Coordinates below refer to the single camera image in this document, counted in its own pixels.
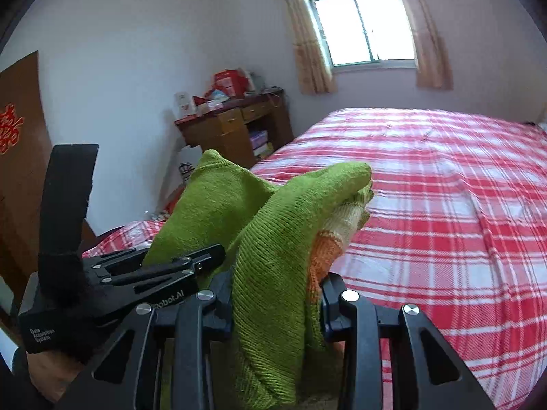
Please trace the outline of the green striped knit sweater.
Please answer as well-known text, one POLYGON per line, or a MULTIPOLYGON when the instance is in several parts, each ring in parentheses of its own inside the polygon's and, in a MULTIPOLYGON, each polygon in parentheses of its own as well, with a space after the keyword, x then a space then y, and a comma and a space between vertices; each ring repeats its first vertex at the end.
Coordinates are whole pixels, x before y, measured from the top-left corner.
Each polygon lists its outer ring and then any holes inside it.
POLYGON ((372 171, 349 161, 275 185, 209 150, 146 265, 213 244, 233 273, 234 333, 216 349, 222 409, 277 409, 326 393, 340 353, 320 330, 321 282, 369 218, 372 171))

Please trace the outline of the white paper bag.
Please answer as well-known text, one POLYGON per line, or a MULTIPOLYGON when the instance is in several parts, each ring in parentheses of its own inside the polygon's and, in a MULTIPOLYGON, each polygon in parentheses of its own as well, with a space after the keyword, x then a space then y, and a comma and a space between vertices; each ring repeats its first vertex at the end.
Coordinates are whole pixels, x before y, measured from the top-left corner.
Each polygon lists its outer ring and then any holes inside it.
POLYGON ((159 191, 159 210, 163 210, 174 199, 176 193, 189 183, 202 154, 203 151, 199 145, 186 145, 172 155, 159 191))

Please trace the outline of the stacked books in desk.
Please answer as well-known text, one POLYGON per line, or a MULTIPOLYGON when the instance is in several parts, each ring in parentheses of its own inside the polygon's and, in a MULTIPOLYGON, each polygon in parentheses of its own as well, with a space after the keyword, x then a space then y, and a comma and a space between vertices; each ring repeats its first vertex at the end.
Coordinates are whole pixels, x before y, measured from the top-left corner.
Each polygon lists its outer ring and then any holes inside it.
POLYGON ((264 129, 250 132, 250 144, 256 158, 265 158, 274 151, 268 132, 264 129))

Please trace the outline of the brown wooden desk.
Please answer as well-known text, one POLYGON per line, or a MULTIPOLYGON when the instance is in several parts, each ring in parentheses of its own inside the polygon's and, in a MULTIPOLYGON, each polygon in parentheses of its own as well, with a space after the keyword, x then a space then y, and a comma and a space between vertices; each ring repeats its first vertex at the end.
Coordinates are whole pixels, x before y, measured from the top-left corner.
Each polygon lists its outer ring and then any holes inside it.
POLYGON ((268 142, 275 150, 294 140, 285 91, 281 88, 228 101, 218 110, 176 120, 174 125, 187 145, 200 146, 204 151, 214 149, 247 169, 259 161, 251 145, 252 132, 267 132, 268 142))

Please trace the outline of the brown wooden door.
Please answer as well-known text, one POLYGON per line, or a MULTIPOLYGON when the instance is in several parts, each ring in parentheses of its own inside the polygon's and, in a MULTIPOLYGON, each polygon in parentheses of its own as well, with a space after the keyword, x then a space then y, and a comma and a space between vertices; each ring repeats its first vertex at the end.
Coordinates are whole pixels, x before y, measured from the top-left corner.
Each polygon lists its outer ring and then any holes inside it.
POLYGON ((1 72, 1 277, 16 301, 37 270, 40 205, 52 150, 38 57, 33 52, 1 72))

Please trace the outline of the white box on desk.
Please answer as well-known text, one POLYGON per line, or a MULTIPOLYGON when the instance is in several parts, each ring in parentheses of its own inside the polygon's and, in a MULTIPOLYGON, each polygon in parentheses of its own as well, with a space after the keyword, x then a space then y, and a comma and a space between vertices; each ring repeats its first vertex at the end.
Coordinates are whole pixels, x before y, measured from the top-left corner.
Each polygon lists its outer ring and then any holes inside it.
POLYGON ((180 119, 193 116, 197 108, 192 95, 186 92, 178 92, 174 95, 175 104, 180 119))

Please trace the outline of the red box on desk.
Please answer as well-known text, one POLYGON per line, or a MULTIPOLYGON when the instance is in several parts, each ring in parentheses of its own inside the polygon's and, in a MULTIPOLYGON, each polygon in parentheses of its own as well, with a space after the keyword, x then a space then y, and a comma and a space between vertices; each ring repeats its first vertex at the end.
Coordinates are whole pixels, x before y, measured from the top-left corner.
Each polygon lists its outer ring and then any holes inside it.
POLYGON ((249 89, 249 79, 238 69, 226 69, 213 76, 213 86, 230 98, 244 98, 249 89))

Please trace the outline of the left beige curtain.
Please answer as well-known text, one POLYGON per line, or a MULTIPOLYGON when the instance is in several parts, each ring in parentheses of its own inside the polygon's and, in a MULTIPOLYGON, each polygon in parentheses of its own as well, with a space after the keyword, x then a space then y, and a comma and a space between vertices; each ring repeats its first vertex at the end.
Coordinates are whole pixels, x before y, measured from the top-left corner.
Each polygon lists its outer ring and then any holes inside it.
POLYGON ((336 81, 312 20, 307 0, 285 0, 292 36, 298 85, 302 94, 333 94, 336 81))

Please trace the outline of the beige curtain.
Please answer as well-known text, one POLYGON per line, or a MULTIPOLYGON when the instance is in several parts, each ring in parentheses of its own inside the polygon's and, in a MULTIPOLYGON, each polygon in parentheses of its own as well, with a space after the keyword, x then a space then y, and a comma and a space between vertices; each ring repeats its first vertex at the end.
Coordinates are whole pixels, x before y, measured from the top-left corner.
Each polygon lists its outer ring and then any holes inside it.
POLYGON ((333 94, 336 81, 312 20, 307 0, 285 0, 292 36, 298 85, 302 94, 333 94))
POLYGON ((402 0, 414 40, 416 85, 451 91, 452 67, 446 44, 439 34, 426 0, 402 0))

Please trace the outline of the right beige curtain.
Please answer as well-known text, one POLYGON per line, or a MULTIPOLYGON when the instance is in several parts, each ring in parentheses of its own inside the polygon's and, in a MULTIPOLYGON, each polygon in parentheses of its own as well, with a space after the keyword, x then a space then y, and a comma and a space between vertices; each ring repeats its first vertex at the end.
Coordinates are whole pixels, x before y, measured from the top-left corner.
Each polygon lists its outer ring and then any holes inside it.
POLYGON ((446 44, 439 34, 426 0, 402 0, 414 40, 416 85, 451 91, 452 67, 446 44))

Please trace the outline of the window with metal frame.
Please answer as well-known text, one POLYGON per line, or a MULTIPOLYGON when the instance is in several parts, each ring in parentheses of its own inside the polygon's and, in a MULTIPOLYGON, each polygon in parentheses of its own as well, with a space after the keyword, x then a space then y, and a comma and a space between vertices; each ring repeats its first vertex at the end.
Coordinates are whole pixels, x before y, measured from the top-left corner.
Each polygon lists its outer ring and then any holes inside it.
POLYGON ((414 39, 402 0, 305 0, 334 70, 413 69, 414 39))

